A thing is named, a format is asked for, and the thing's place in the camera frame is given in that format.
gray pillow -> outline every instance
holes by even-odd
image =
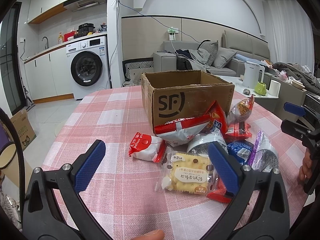
[[[211,66],[214,61],[214,58],[218,52],[218,41],[204,41],[200,46],[199,49],[205,49],[207,52],[210,53],[209,59],[207,61],[207,65]]]
[[[216,68],[223,68],[229,63],[230,60],[235,57],[236,54],[236,50],[220,47],[218,49],[216,57],[214,58],[212,66]]]

screw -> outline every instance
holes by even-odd
[[[243,165],[243,166],[242,166],[242,169],[243,169],[244,171],[251,171],[250,165]]]
[[[71,165],[70,165],[69,163],[64,164],[64,165],[62,166],[62,169],[63,169],[64,171],[68,171],[68,170],[70,170],[70,168],[71,168]]]
[[[34,169],[33,169],[33,172],[34,172],[34,173],[39,173],[39,172],[40,172],[40,168],[39,168],[39,167],[34,168]]]
[[[272,171],[274,174],[280,174],[280,170],[278,168],[274,168]]]

washing machine door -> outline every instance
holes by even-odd
[[[71,62],[71,75],[83,87],[95,84],[102,74],[102,61],[91,51],[82,51]]]

washing machine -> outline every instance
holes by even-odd
[[[67,61],[71,70],[71,87],[75,99],[82,99],[98,90],[112,88],[106,36],[68,44]]]

range hood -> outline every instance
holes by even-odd
[[[63,3],[63,7],[75,12],[105,2],[106,0],[67,0]]]

